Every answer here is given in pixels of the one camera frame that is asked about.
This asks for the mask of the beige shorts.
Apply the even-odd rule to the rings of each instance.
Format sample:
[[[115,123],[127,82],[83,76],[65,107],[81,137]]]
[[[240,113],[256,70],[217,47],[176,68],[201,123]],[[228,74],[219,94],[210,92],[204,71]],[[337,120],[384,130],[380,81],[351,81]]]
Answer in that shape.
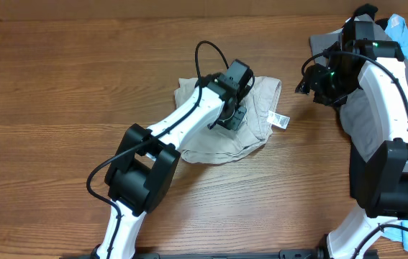
[[[281,95],[282,82],[259,76],[241,104],[247,109],[237,130],[220,125],[205,127],[183,148],[181,158],[188,163],[223,164],[240,160],[262,145],[272,135],[268,115],[274,113]]]

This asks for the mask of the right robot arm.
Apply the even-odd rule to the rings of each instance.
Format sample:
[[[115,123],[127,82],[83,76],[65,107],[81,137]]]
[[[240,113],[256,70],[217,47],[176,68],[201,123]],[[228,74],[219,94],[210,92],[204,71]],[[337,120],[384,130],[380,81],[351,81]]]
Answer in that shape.
[[[350,187],[357,204],[305,258],[376,258],[372,245],[408,220],[408,84],[399,43],[377,40],[371,21],[349,19],[340,39],[322,51],[327,65],[309,58],[302,66],[301,94],[341,107],[361,90],[376,126],[377,149],[364,160],[350,156]]]

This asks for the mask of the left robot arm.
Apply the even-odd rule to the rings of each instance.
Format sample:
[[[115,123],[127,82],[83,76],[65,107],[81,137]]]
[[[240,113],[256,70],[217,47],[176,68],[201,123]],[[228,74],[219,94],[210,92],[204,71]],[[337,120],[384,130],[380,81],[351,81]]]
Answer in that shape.
[[[224,73],[196,82],[191,96],[164,120],[127,129],[108,168],[104,202],[111,207],[104,240],[90,258],[133,258],[145,215],[166,195],[185,144],[214,126],[235,131],[245,116],[242,98],[251,90],[253,71],[234,60]]]

